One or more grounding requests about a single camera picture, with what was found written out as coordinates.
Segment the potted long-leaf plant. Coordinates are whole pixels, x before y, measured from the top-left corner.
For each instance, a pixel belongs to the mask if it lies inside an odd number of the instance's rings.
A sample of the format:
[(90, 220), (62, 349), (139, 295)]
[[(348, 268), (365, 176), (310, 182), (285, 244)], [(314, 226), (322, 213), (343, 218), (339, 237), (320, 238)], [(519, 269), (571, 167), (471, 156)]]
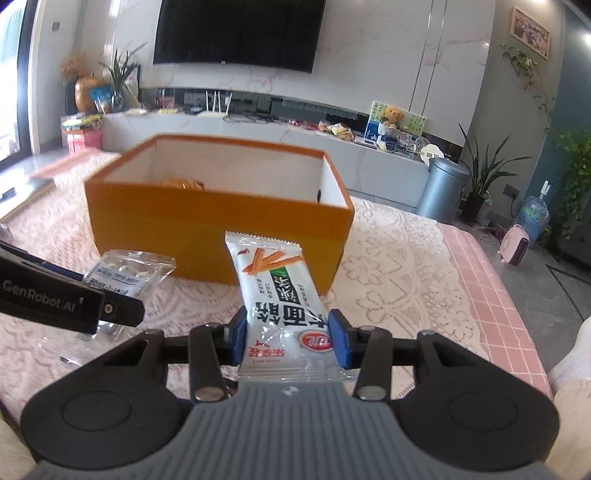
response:
[(485, 194), (490, 191), (490, 187), (499, 179), (515, 177), (516, 173), (508, 170), (508, 167), (511, 164), (528, 160), (529, 156), (502, 156), (502, 152), (511, 138), (510, 134), (494, 150), (491, 150), (489, 144), (481, 149), (476, 136), (470, 138), (462, 125), (459, 125), (459, 128), (465, 140), (464, 147), (470, 156), (470, 162), (461, 160), (460, 163), (468, 169), (471, 181), (471, 191), (465, 201), (460, 220), (467, 225), (474, 226), (485, 203)]

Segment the orange gourd vase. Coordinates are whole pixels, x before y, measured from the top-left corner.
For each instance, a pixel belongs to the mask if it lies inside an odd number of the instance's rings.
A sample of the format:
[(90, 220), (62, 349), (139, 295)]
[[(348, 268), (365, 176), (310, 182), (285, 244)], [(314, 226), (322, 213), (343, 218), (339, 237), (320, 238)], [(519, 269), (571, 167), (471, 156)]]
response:
[(95, 112), (92, 90), (101, 86), (101, 81), (94, 76), (79, 78), (75, 83), (75, 103), (79, 112), (91, 114)]

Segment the climbing green plant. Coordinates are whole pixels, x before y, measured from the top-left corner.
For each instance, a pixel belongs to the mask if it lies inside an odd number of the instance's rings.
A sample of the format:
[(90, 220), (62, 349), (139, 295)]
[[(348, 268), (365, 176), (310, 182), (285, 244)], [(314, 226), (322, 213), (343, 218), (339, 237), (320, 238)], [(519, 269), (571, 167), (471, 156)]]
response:
[(584, 198), (590, 192), (590, 132), (563, 131), (557, 146), (567, 154), (567, 166), (560, 187), (550, 239), (570, 240), (582, 223)]

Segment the clear quail egg pack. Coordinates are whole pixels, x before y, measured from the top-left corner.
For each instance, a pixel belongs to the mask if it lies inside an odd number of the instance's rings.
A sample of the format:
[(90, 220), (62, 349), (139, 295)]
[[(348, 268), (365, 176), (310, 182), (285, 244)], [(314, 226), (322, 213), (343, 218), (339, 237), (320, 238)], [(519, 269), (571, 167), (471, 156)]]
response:
[(174, 270), (176, 262), (169, 256), (143, 251), (110, 250), (84, 276), (83, 282), (146, 301)]

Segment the pink small heater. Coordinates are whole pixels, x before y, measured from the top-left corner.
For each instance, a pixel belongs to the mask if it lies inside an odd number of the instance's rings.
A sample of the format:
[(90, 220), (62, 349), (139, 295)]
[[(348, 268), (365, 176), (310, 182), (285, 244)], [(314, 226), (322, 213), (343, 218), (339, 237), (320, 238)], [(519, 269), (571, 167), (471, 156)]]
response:
[(517, 267), (524, 258), (530, 245), (526, 230), (519, 224), (513, 225), (504, 235), (498, 254), (501, 262)]

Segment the teddy bear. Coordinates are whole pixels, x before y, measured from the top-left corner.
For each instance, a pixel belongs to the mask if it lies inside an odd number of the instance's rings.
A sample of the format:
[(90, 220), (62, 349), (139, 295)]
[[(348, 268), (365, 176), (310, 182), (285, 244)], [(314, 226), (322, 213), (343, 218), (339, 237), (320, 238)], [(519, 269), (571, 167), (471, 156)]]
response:
[(387, 106), (382, 114), (381, 123), (388, 128), (398, 128), (405, 114), (400, 108)]

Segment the white wifi router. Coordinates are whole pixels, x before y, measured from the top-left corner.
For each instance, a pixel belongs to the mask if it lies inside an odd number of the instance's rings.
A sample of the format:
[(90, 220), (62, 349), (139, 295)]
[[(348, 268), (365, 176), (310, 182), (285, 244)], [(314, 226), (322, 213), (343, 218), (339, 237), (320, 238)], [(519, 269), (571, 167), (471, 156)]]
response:
[(198, 116), (224, 119), (228, 117), (233, 93), (229, 91), (205, 91), (205, 106)]

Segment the left potted plant vase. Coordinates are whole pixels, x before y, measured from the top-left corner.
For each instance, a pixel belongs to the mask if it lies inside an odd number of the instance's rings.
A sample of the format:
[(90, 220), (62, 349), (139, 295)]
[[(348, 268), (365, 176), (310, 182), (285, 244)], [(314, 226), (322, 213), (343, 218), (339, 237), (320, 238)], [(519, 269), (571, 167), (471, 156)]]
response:
[(139, 70), (140, 64), (133, 60), (133, 56), (138, 53), (146, 43), (142, 43), (135, 49), (120, 52), (117, 48), (113, 50), (109, 64), (100, 62), (109, 72), (111, 79), (111, 104), (113, 112), (122, 112), (125, 109), (135, 109), (140, 107), (137, 95), (133, 93), (127, 85), (127, 79)]

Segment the white gluten stick pack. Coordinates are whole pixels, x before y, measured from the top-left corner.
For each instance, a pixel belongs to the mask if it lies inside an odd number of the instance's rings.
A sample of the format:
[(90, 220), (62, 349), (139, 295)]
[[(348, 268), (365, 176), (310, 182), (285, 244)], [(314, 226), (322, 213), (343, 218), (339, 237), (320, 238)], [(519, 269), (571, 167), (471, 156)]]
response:
[(246, 310), (240, 378), (271, 382), (345, 382), (356, 371), (339, 366), (328, 310), (297, 243), (226, 232)]

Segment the red noodle snack bag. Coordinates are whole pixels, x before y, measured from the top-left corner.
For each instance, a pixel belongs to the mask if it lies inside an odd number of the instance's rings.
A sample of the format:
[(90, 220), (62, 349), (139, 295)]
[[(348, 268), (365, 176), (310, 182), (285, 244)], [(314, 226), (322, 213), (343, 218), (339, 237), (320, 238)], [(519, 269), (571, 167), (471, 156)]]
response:
[(164, 179), (160, 186), (181, 190), (204, 191), (204, 184), (193, 179)]

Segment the pink lace tablecloth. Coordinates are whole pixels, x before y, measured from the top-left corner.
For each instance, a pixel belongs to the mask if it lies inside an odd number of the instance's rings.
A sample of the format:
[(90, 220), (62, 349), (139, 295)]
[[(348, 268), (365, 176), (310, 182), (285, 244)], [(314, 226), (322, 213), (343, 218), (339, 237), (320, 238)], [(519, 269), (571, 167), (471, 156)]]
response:
[[(8, 221), (18, 246), (85, 274), (98, 261), (83, 182), (117, 159), (74, 156), (60, 165), (56, 189)], [(352, 198), (356, 216), (332, 289), (323, 301), (356, 326), (376, 325), (415, 338), (434, 330), (553, 398), (546, 372), (517, 307), (476, 239), (459, 229), (396, 208)], [(228, 321), (242, 306), (237, 286), (168, 277), (148, 298), (139, 330), (183, 336)], [(17, 420), (38, 390), (75, 368), (74, 332), (1, 314), (1, 404)]]

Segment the person leg white sock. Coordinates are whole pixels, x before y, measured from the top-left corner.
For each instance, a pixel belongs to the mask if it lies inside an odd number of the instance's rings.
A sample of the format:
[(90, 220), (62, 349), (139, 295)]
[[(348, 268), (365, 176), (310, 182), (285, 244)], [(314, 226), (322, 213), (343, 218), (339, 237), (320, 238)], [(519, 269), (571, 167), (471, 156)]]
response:
[(548, 374), (560, 428), (546, 465), (561, 479), (590, 478), (590, 324), (587, 318), (571, 351)]

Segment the orange cardboard box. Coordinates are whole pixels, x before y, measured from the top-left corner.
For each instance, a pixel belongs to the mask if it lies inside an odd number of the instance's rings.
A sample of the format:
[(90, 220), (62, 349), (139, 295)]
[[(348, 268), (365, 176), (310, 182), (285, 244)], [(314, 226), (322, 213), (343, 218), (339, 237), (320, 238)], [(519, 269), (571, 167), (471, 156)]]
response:
[[(160, 186), (193, 179), (204, 191)], [(334, 282), (355, 208), (329, 154), (280, 143), (160, 134), (84, 182), (100, 253), (170, 256), (175, 275), (233, 284), (228, 231), (296, 242), (319, 294)]]

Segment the black television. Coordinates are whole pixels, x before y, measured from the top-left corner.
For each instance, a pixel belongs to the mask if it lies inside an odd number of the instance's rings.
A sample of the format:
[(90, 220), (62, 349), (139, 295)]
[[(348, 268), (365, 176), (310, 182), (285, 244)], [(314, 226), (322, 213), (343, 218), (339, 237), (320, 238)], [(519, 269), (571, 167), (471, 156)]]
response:
[(324, 17), (318, 0), (161, 3), (153, 62), (239, 64), (310, 73)]

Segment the grey metal trash bin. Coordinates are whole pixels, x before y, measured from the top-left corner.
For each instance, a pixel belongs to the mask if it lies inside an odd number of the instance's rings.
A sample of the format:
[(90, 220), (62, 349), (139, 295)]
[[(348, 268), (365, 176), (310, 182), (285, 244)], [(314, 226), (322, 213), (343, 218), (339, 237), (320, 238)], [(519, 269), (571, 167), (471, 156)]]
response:
[(447, 158), (430, 161), (429, 175), (417, 206), (419, 216), (450, 224), (470, 178), (469, 170)]

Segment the pink storage box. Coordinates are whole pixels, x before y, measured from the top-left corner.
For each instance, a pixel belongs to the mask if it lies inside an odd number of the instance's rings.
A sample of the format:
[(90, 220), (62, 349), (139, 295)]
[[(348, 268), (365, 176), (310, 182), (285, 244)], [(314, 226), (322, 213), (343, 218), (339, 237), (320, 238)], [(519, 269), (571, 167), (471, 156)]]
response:
[(70, 154), (86, 149), (101, 149), (102, 130), (100, 128), (85, 128), (79, 130), (63, 130)]

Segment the framed wall picture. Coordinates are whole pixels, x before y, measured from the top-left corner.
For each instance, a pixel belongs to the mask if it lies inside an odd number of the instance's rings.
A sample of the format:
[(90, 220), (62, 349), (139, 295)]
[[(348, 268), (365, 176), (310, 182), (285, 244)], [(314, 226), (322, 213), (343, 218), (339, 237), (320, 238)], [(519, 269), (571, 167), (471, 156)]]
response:
[(510, 35), (548, 60), (551, 52), (551, 34), (541, 24), (519, 9), (512, 8)]

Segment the blue water jug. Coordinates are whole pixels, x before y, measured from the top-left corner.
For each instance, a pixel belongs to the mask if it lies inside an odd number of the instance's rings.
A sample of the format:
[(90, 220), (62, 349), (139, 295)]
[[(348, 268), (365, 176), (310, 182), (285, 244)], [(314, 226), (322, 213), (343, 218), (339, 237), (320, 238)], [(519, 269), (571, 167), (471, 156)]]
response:
[(516, 217), (516, 224), (520, 225), (529, 237), (531, 244), (535, 243), (546, 230), (550, 214), (546, 197), (551, 184), (545, 181), (537, 196), (530, 196), (524, 200)]

